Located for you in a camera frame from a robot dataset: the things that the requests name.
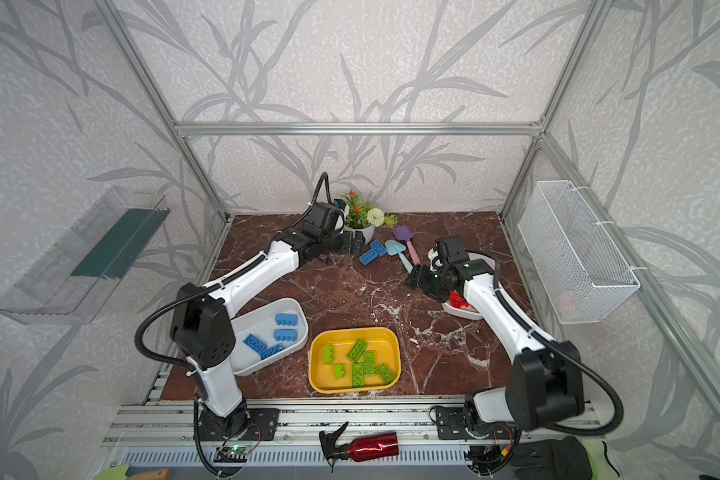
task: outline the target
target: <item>plant pot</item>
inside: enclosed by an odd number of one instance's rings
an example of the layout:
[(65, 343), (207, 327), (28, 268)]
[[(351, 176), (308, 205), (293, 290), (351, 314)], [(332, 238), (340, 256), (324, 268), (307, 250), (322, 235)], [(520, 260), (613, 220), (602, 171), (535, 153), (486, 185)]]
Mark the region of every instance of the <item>plant pot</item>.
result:
[(349, 232), (360, 232), (365, 237), (365, 245), (368, 245), (371, 243), (371, 239), (373, 238), (373, 233), (376, 231), (376, 227), (366, 226), (365, 228), (351, 228), (349, 226), (345, 226), (344, 230)]

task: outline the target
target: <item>black glove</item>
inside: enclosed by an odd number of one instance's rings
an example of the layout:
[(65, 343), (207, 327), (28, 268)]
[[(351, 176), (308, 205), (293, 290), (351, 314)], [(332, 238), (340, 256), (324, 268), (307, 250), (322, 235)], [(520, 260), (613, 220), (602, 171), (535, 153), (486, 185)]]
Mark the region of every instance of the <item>black glove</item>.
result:
[(520, 480), (592, 480), (590, 458), (575, 437), (521, 443), (512, 452)]

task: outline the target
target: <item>toy shovel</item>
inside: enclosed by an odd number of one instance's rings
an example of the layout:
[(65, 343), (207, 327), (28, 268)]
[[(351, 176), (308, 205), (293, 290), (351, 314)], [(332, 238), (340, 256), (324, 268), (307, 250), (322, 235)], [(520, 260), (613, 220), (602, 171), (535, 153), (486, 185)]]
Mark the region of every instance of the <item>toy shovel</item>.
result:
[(413, 264), (420, 264), (422, 261), (418, 259), (418, 254), (416, 253), (416, 250), (413, 248), (413, 244), (411, 243), (411, 238), (413, 238), (413, 232), (411, 232), (411, 229), (405, 225), (398, 225), (392, 229), (392, 234), (394, 235), (394, 238), (408, 244), (408, 252), (411, 254), (411, 260), (413, 261)]
[(405, 271), (410, 274), (411, 270), (413, 270), (413, 265), (407, 258), (405, 258), (405, 255), (403, 255), (403, 252), (405, 252), (405, 245), (396, 240), (387, 240), (384, 242), (384, 246), (387, 247), (388, 254), (400, 256), (400, 260), (402, 260), (403, 265), (405, 266)]

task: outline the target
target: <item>leaf pattern wallpaper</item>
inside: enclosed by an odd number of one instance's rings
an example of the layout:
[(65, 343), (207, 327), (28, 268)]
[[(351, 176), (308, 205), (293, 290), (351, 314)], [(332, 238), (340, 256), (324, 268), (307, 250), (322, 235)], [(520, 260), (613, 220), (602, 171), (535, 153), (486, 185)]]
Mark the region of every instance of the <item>leaf pattern wallpaper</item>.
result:
[[(116, 4), (181, 121), (450, 122), (538, 120), (590, 0)], [(509, 190), (529, 142), (208, 137), (192, 148), (231, 212), (302, 211), (322, 170), (386, 210), (458, 211), (499, 208), (486, 192)]]
[[(615, 2), (551, 131), (720, 365), (720, 2)], [(554, 179), (541, 156), (515, 239), (534, 182)], [(522, 242), (518, 255), (553, 319)], [(624, 398), (610, 446), (627, 475), (720, 478), (720, 424), (637, 298), (597, 324), (553, 322)]]
[(90, 10), (0, 1), (0, 296), (112, 186), (165, 194), (171, 213), (91, 324), (0, 314), (0, 480), (85, 475), (117, 409), (151, 381), (135, 328), (196, 281), (224, 222)]

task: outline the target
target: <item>white wire basket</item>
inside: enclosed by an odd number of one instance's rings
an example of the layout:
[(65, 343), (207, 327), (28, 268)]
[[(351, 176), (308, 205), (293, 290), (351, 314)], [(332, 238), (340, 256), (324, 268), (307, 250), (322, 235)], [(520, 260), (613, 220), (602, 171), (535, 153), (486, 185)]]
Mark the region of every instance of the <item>white wire basket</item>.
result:
[(640, 288), (568, 180), (537, 182), (518, 228), (560, 323), (599, 322)]

